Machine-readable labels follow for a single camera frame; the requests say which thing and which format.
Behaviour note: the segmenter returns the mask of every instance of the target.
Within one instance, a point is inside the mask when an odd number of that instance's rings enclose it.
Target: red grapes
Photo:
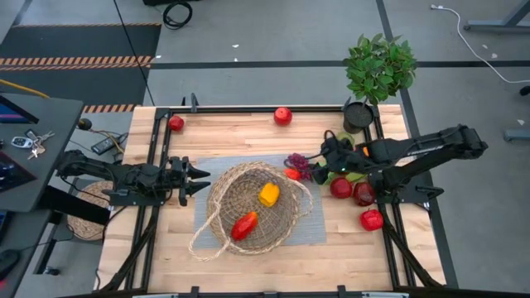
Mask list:
[[[309,161],[303,155],[292,153],[287,157],[287,160],[292,167],[300,172],[302,180],[311,180]]]

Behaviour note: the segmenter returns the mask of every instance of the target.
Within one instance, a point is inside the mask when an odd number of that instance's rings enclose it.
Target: wicker basket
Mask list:
[[[258,200],[260,190],[268,182],[280,188],[280,197],[270,208]],[[300,210],[302,196],[310,202],[305,212]],[[270,252],[289,237],[296,221],[308,215],[312,208],[313,197],[303,184],[288,179],[282,171],[264,162],[245,162],[223,173],[212,186],[207,199],[208,219],[197,230],[188,248],[200,261],[213,260],[227,249],[241,255]],[[234,242],[230,237],[232,227],[251,211],[258,212],[258,226],[244,240]],[[211,257],[199,257],[193,244],[208,226],[223,246]]]
[[[83,188],[84,193],[79,192],[77,194],[77,197],[89,203],[96,204],[99,207],[107,208],[108,201],[89,194],[94,194],[102,198],[109,199],[109,197],[103,193],[103,190],[108,190],[112,188],[112,181],[94,182]],[[76,218],[72,215],[68,215],[67,223],[73,230],[74,235],[79,239],[83,239],[86,241],[95,241],[100,240],[103,237],[104,226],[102,224],[92,223],[88,220]]]

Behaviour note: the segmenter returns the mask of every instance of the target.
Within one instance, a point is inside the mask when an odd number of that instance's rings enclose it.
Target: gray placemat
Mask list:
[[[272,166],[283,168],[285,155],[269,156],[231,156],[216,158],[200,158],[197,160],[197,168],[208,171],[211,176],[201,179],[216,182],[223,173],[232,166],[248,161],[264,161]],[[313,195],[313,211],[296,223],[291,232],[291,236],[286,239],[283,245],[302,245],[325,243],[324,211],[322,210],[322,199],[320,197],[320,187],[316,183],[305,181],[303,183]],[[211,186],[195,194],[195,222],[194,229],[197,231],[206,221],[206,198]],[[302,198],[301,209],[306,210],[309,206],[307,199]],[[196,240],[195,248],[220,248],[219,240],[207,228]]]

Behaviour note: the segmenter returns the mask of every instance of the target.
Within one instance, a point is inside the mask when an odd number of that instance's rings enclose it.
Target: white cable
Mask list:
[[[477,53],[475,53],[475,51],[470,46],[470,44],[467,42],[467,40],[464,38],[464,36],[462,36],[462,33],[460,33],[460,14],[458,14],[458,12],[455,12],[454,10],[452,10],[450,8],[445,8],[442,5],[437,6],[437,5],[434,5],[434,4],[431,5],[431,9],[438,9],[438,10],[445,10],[445,11],[448,11],[448,12],[453,12],[458,17],[458,23],[456,24],[456,31],[458,31],[458,35],[460,36],[462,41],[465,42],[465,45],[471,50],[471,53],[473,53],[473,55],[475,55],[475,57],[479,58],[487,66],[489,66],[489,68],[491,68],[495,72],[495,74],[497,74],[499,76],[499,78],[501,78],[504,82],[510,83],[510,84],[530,83],[530,79],[525,79],[525,80],[520,80],[520,81],[511,81],[511,80],[505,79],[488,61],[486,61],[485,59],[483,59],[482,57],[477,55]]]

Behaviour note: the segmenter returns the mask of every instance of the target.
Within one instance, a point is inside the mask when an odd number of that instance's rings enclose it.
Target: black plant pot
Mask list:
[[[358,133],[373,121],[373,110],[367,104],[355,102],[344,107],[344,129],[349,133]]]

